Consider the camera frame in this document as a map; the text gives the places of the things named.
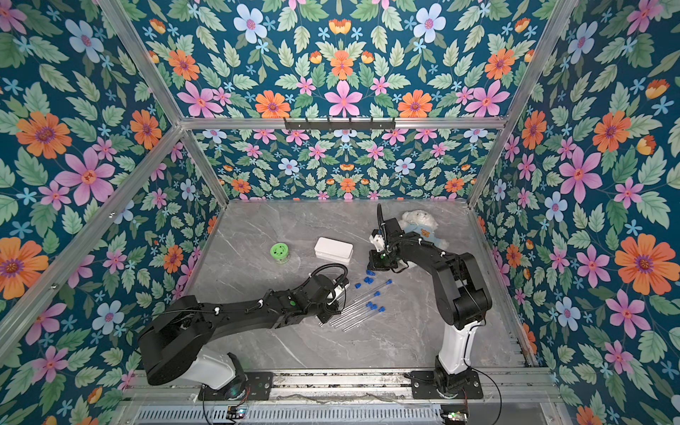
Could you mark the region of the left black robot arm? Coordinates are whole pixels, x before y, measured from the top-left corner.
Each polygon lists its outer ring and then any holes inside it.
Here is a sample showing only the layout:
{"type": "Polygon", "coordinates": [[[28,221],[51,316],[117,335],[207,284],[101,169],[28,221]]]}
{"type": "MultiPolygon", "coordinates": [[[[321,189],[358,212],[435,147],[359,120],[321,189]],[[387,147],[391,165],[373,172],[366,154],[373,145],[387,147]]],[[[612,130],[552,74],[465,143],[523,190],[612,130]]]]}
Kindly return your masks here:
{"type": "Polygon", "coordinates": [[[339,263],[318,267],[292,290],[269,290],[257,300],[233,304],[200,303],[194,296],[178,299],[160,313],[139,337],[139,351],[151,385],[181,377],[214,339],[255,329],[278,329],[316,316],[327,322],[338,310],[331,306],[349,283],[339,263]]]}

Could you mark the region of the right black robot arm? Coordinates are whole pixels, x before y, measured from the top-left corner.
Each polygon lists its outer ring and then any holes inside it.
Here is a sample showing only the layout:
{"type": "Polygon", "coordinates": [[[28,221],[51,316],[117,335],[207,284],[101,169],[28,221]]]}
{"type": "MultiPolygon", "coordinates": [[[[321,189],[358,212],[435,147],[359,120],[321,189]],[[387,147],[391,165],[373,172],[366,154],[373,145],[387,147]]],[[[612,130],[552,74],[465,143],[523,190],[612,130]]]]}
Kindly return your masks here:
{"type": "Polygon", "coordinates": [[[474,338],[486,324],[492,297],[476,258],[471,253],[450,253],[415,232],[405,232],[398,220],[386,220],[376,208],[377,228],[370,241],[368,269],[395,274],[414,264],[432,278],[437,311],[446,323],[442,348],[436,357],[432,384],[451,397],[476,376],[470,364],[474,338]]]}

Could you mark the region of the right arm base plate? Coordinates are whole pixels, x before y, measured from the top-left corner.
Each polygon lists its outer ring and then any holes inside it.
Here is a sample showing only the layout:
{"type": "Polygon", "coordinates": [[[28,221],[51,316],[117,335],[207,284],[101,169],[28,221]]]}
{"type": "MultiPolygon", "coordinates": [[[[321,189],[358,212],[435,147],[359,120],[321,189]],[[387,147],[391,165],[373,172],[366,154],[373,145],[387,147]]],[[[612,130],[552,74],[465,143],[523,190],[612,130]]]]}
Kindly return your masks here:
{"type": "Polygon", "coordinates": [[[472,369],[457,375],[440,370],[411,371],[405,374],[410,381],[412,397],[419,400],[479,400],[483,388],[478,373],[472,369]]]}

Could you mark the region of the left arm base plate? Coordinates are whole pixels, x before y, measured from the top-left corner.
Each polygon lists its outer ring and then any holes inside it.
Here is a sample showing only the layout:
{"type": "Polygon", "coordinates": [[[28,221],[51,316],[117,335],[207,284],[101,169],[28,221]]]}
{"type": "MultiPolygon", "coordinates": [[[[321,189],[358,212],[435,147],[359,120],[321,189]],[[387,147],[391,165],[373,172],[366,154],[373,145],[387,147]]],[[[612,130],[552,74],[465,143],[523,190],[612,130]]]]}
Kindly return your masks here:
{"type": "Polygon", "coordinates": [[[246,372],[219,390],[206,387],[201,390],[200,401],[263,401],[268,400],[273,389],[271,372],[246,372]]]}

